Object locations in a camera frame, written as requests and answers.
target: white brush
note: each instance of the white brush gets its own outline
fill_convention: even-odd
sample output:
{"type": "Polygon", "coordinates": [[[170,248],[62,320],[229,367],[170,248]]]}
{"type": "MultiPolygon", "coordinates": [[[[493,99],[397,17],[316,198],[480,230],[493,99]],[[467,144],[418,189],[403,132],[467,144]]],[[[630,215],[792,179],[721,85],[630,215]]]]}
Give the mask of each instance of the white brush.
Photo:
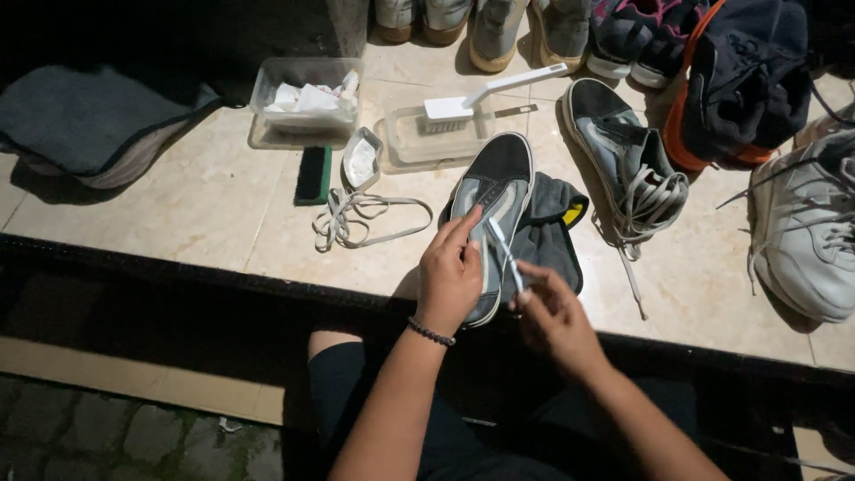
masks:
{"type": "Polygon", "coordinates": [[[514,255],[510,253],[510,247],[508,247],[508,243],[504,240],[502,228],[498,226],[498,223],[492,217],[489,217],[486,220],[486,223],[490,226],[490,232],[492,233],[493,238],[502,247],[502,250],[504,251],[504,256],[510,263],[510,272],[514,275],[514,284],[516,285],[516,291],[522,292],[522,290],[524,289],[524,286],[522,285],[522,276],[520,276],[520,271],[516,267],[516,259],[514,258],[514,255]]]}
{"type": "Polygon", "coordinates": [[[425,100],[424,104],[427,112],[425,129],[432,134],[464,128],[466,122],[472,120],[475,115],[473,107],[480,104],[491,93],[502,92],[564,74],[567,74],[567,65],[556,63],[524,74],[490,80],[468,97],[429,98],[425,100]]]}

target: plastic container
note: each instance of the plastic container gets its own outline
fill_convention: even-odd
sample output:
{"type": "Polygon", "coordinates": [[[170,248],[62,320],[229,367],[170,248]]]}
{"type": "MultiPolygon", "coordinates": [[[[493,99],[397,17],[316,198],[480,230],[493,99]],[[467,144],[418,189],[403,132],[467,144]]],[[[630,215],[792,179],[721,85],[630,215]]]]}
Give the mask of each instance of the plastic container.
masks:
{"type": "Polygon", "coordinates": [[[360,96],[364,69],[365,62],[358,58],[269,58],[262,62],[258,69],[256,85],[252,89],[252,98],[250,99],[250,110],[263,118],[267,124],[289,134],[318,134],[330,131],[337,135],[353,135],[359,128],[359,118],[362,114],[363,106],[360,96]],[[357,111],[350,122],[343,122],[331,116],[264,111],[264,107],[273,103],[276,89],[282,82],[298,87],[312,84],[335,88],[341,85],[345,75],[352,69],[355,69],[359,74],[360,87],[357,88],[356,94],[357,111]]]}
{"type": "Polygon", "coordinates": [[[414,87],[386,98],[386,137],[400,162],[438,163],[478,153],[496,129],[489,97],[474,107],[475,115],[463,128],[449,132],[429,133],[424,109],[427,98],[465,97],[477,88],[478,84],[414,87]]]}
{"type": "Polygon", "coordinates": [[[377,163],[377,159],[382,155],[382,153],[383,142],[366,127],[360,128],[353,134],[351,139],[347,142],[347,147],[345,147],[341,163],[341,169],[345,172],[345,179],[347,179],[347,183],[353,187],[353,190],[361,190],[364,192],[365,189],[373,186],[380,179],[380,165],[377,163]],[[365,182],[356,184],[351,179],[351,160],[353,149],[362,139],[365,139],[372,147],[374,147],[374,158],[371,159],[371,169],[374,173],[365,182]]]}

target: white shoelace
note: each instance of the white shoelace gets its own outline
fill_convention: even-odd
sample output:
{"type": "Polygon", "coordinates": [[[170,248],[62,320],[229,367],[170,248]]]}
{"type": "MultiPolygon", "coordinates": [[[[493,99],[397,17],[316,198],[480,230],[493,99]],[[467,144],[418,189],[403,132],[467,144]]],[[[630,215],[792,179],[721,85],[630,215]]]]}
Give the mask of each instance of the white shoelace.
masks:
{"type": "MultiPolygon", "coordinates": [[[[789,170],[797,169],[798,167],[805,165],[806,163],[811,163],[811,162],[816,162],[816,161],[817,160],[815,158],[809,158],[806,160],[798,161],[797,163],[792,163],[792,164],[788,165],[787,167],[775,172],[774,174],[769,175],[768,177],[766,177],[765,179],[761,180],[760,182],[754,184],[753,186],[749,186],[746,190],[744,190],[744,191],[736,194],[734,197],[728,199],[724,204],[719,205],[716,209],[721,209],[722,207],[724,207],[727,204],[730,204],[731,202],[738,199],[739,197],[742,197],[743,195],[748,194],[750,191],[754,190],[758,186],[760,186],[760,185],[762,185],[768,181],[771,181],[772,179],[774,179],[778,175],[784,174],[784,173],[788,172],[789,170]]],[[[843,162],[843,163],[855,162],[855,158],[846,157],[841,162],[843,162]]],[[[842,166],[841,166],[840,175],[843,177],[843,179],[840,181],[840,183],[844,187],[841,193],[843,195],[849,196],[851,199],[855,199],[855,177],[848,175],[845,172],[845,170],[843,170],[842,166]]],[[[812,200],[831,197],[832,195],[834,195],[834,194],[833,193],[818,193],[815,195],[804,196],[803,198],[801,198],[801,200],[802,200],[802,203],[808,204],[812,200]]],[[[814,219],[814,220],[806,222],[806,223],[800,223],[799,225],[795,225],[792,227],[785,227],[783,229],[778,229],[775,231],[774,234],[770,235],[769,238],[766,239],[766,242],[764,242],[763,244],[760,245],[760,247],[757,248],[757,251],[752,252],[751,257],[748,258],[748,279],[751,280],[751,293],[752,293],[752,295],[757,295],[757,290],[754,288],[755,281],[757,280],[757,272],[756,272],[756,268],[754,267],[754,265],[755,265],[755,263],[757,263],[758,256],[763,251],[766,250],[766,247],[771,245],[772,242],[774,242],[779,236],[783,235],[785,232],[790,232],[790,231],[796,230],[796,229],[807,229],[811,226],[824,224],[824,223],[842,223],[845,225],[843,227],[833,227],[833,228],[828,230],[828,233],[823,238],[823,240],[826,242],[826,244],[823,246],[823,248],[839,247],[841,249],[841,251],[843,251],[843,252],[849,252],[849,253],[855,254],[855,211],[843,212],[843,213],[838,214],[836,216],[821,217],[821,218],[814,219]]]]}
{"type": "Polygon", "coordinates": [[[409,199],[405,197],[381,197],[372,193],[365,193],[361,190],[346,191],[342,188],[333,188],[329,190],[327,198],[327,206],[323,211],[315,217],[312,222],[312,229],[315,230],[315,249],[318,252],[327,252],[332,248],[334,242],[338,242],[341,246],[348,249],[356,249],[358,247],[370,246],[379,242],[391,241],[398,237],[415,234],[426,229],[433,222],[433,211],[430,206],[420,201],[419,199],[409,199]],[[369,239],[371,228],[368,223],[361,219],[350,219],[347,216],[348,211],[355,211],[363,219],[375,219],[389,210],[390,205],[420,205],[425,208],[427,215],[430,217],[427,222],[421,227],[405,229],[396,234],[383,235],[374,239],[369,239]],[[374,214],[367,214],[360,210],[369,207],[383,206],[383,209],[374,214]],[[319,224],[326,215],[329,219],[319,224]],[[361,240],[351,240],[351,223],[357,223],[365,228],[365,236],[361,240]]]}
{"type": "Polygon", "coordinates": [[[633,178],[633,181],[629,182],[626,197],[618,202],[618,207],[622,206],[624,212],[620,216],[614,217],[615,231],[621,240],[621,245],[617,250],[621,254],[623,269],[627,272],[629,287],[633,289],[633,297],[639,305],[639,312],[643,320],[647,320],[648,317],[641,305],[641,292],[638,282],[635,281],[635,274],[630,261],[641,258],[639,242],[653,236],[660,230],[667,229],[674,223],[680,211],[677,211],[674,216],[661,225],[652,227],[670,207],[679,201],[683,194],[687,193],[689,182],[686,174],[675,172],[663,179],[657,187],[647,186],[644,192],[635,198],[635,189],[645,181],[647,176],[654,173],[655,171],[649,168],[647,164],[641,164],[638,174],[633,178]],[[636,227],[636,224],[639,223],[637,219],[642,217],[647,217],[647,220],[640,227],[636,227]]]}

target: white powder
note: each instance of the white powder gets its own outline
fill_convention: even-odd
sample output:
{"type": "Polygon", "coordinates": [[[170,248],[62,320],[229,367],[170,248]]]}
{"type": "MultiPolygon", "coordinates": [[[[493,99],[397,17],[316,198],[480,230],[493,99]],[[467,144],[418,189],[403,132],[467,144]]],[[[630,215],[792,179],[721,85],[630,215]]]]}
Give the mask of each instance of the white powder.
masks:
{"type": "Polygon", "coordinates": [[[347,175],[351,182],[353,182],[354,187],[361,186],[374,174],[374,157],[376,153],[374,147],[366,139],[359,140],[357,146],[353,148],[351,165],[347,175]]]}

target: clear plastic box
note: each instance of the clear plastic box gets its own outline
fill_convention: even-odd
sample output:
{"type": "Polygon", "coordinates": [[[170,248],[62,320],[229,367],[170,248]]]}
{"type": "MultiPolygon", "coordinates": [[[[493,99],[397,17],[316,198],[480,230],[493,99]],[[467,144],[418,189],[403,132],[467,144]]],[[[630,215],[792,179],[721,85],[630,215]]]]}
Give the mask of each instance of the clear plastic box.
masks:
{"type": "Polygon", "coordinates": [[[396,92],[384,102],[386,137],[401,163],[431,163],[472,157],[495,131],[490,98],[474,107],[472,120],[447,132],[429,133],[424,101],[428,98],[466,97],[477,84],[416,87],[396,92]]]}
{"type": "Polygon", "coordinates": [[[252,89],[250,110],[260,116],[267,124],[289,134],[318,134],[330,132],[334,135],[350,137],[359,128],[362,115],[360,99],[365,62],[358,58],[325,57],[274,57],[262,62],[258,69],[256,85],[252,89]],[[323,116],[304,113],[265,112],[264,107],[273,103],[276,89],[282,82],[302,87],[305,84],[325,85],[330,88],[340,86],[345,75],[352,69],[359,74],[360,88],[357,89],[357,113],[352,122],[342,122],[323,116]]]}

